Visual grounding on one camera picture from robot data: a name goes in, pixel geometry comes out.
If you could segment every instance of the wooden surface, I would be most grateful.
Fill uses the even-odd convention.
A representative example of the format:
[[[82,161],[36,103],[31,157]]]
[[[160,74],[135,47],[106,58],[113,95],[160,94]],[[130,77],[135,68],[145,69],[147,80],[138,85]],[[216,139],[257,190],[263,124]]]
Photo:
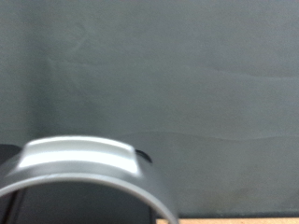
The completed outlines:
[[[180,224],[299,224],[299,218],[226,218],[226,219],[182,219]]]

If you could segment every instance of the gray wall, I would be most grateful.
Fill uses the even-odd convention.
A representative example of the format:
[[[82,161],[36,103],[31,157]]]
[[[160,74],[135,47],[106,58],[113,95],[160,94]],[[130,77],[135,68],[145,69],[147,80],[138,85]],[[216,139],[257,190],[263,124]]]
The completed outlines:
[[[296,1],[1,1],[1,142],[133,144],[187,217],[298,212],[298,12]]]

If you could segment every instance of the silver metal band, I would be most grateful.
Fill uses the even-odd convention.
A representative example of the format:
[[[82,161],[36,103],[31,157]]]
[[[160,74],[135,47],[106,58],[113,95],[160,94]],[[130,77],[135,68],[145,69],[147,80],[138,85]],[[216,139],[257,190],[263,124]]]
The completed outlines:
[[[152,165],[132,146],[90,136],[60,136],[28,143],[21,155],[0,167],[0,196],[33,185],[84,181],[126,191],[171,224],[178,216],[168,190]]]

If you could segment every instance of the metal ring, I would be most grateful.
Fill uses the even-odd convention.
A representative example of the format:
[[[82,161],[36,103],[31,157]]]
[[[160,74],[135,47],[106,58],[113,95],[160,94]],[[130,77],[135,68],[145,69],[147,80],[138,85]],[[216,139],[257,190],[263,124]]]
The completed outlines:
[[[151,164],[127,144],[90,136],[58,136],[28,143],[0,167],[0,197],[33,185],[84,181],[126,191],[171,224],[178,216],[168,190]]]

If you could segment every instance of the curved metal object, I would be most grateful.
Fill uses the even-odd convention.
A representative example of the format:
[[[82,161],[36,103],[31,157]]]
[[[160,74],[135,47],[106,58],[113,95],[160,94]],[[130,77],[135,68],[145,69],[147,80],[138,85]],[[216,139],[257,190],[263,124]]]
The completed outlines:
[[[0,168],[0,196],[59,181],[85,181],[124,190],[178,224],[174,204],[159,176],[132,146],[88,136],[62,136],[28,143]]]

